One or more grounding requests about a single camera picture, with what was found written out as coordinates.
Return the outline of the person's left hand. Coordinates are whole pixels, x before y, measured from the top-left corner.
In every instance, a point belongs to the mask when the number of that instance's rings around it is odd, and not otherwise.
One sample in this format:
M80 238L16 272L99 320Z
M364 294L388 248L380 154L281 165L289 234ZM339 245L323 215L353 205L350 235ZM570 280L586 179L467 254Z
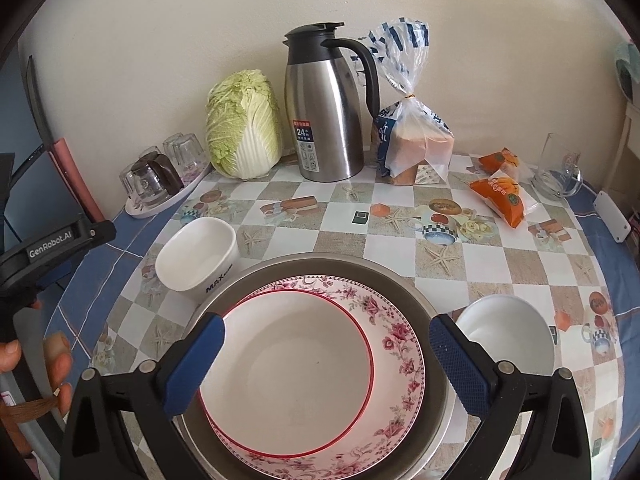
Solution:
M53 391L58 395L58 410L65 416L72 404L73 387L67 381L73 365L70 342L62 332L57 332L43 341L44 359L46 360L47 374ZM7 344L1 344L1 371L10 372L17 366L22 356L20 342L15 339Z

